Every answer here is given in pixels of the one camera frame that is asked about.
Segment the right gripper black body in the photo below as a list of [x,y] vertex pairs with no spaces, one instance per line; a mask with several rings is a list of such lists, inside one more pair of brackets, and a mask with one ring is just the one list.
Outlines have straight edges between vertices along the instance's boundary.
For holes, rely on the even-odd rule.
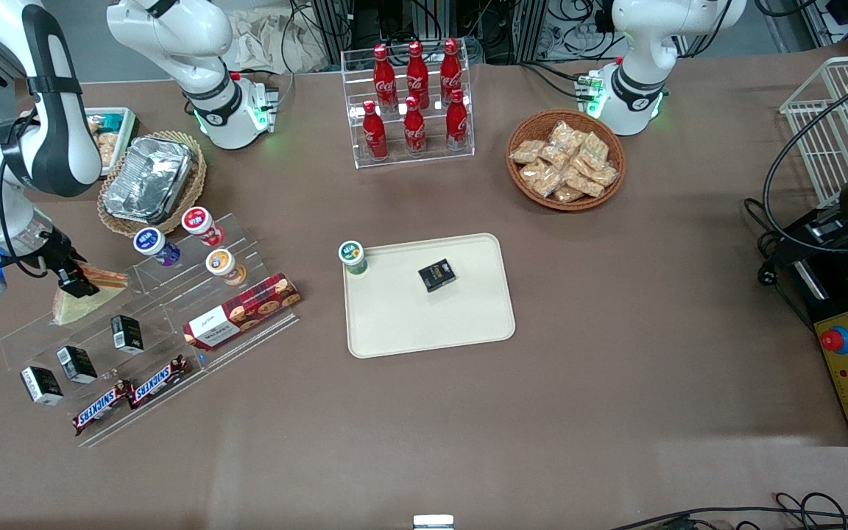
[[32,267],[35,272],[51,271],[67,278],[83,278],[83,269],[78,264],[83,261],[83,256],[64,232],[56,227],[35,228],[30,232],[30,238],[37,247],[21,258],[24,265]]

